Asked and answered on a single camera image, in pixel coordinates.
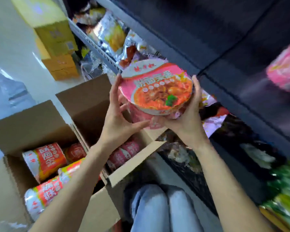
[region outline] yellow box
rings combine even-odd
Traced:
[[[50,57],[77,50],[67,17],[52,0],[11,0],[24,21],[33,28]]]
[[[42,59],[42,62],[55,80],[79,77],[79,73],[70,54]]]

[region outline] food image on lid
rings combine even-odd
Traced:
[[[187,73],[161,59],[131,64],[123,73],[121,93],[140,110],[151,115],[169,115],[189,100],[193,83]]]

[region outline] light blue jeans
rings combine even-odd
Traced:
[[[193,203],[175,186],[145,185],[131,204],[131,232],[203,232]]]

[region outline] open cardboard box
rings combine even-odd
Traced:
[[[20,221],[9,221],[30,224],[31,220],[25,204],[24,194],[32,187],[38,185],[32,176],[29,168],[23,160],[22,152],[57,142],[62,148],[79,141],[73,132],[58,113],[51,101],[46,101],[32,108],[16,113],[10,117],[0,120],[0,149],[4,153],[4,165],[0,165],[0,172],[7,173],[10,177],[0,177],[0,187],[13,191],[11,199],[5,199],[6,193],[0,195],[0,207],[6,212],[17,212],[21,216]],[[123,191],[120,184],[115,188],[105,187],[99,184],[89,202],[85,216],[79,231],[104,232],[114,225],[121,217],[122,212],[118,211],[119,201],[114,198],[118,192]],[[10,215],[3,220],[13,218]]]
[[[100,137],[106,112],[109,106],[109,91],[111,84],[107,75],[99,76],[85,83],[67,89],[56,96],[70,114],[74,129],[85,144],[87,151]],[[108,168],[102,170],[101,178],[112,187],[141,164],[151,153],[164,142],[155,141],[166,128],[157,130],[143,129],[135,136],[141,144],[142,150],[113,173]]]

